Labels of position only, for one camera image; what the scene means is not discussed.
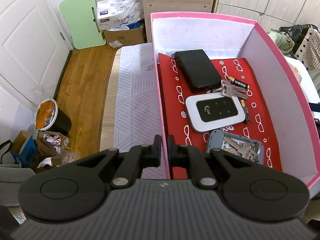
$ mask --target black trash can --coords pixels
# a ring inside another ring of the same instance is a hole
[[[55,100],[46,99],[46,100],[42,101],[41,104],[45,103],[47,101],[52,101],[55,106],[54,117],[51,120],[49,125],[47,125],[44,128],[41,128],[39,130],[40,131],[59,132],[59,133],[62,133],[63,135],[67,135],[71,130],[71,126],[72,126],[71,119],[58,107],[58,104]],[[35,113],[35,121],[36,121],[36,117],[38,114],[38,110]]]

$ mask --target green board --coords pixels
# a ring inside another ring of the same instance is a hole
[[[59,8],[68,24],[76,49],[106,44],[95,19],[95,0],[65,0],[60,3]]]

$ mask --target door hinge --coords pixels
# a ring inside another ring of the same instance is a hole
[[[62,34],[62,33],[60,33],[60,35],[61,35],[61,37],[63,38],[63,40],[65,41],[66,39],[64,38],[63,34]]]

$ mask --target pink box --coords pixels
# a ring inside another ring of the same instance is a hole
[[[158,53],[203,49],[210,59],[244,57],[251,65],[277,136],[283,172],[302,180],[311,197],[320,190],[320,142],[308,102],[281,51],[253,20],[201,12],[151,14]],[[160,108],[162,132],[164,122]],[[164,147],[166,160],[167,150]]]

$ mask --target blue box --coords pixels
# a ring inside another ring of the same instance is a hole
[[[21,163],[22,168],[29,168],[38,150],[30,132],[21,130],[12,143],[10,153]]]

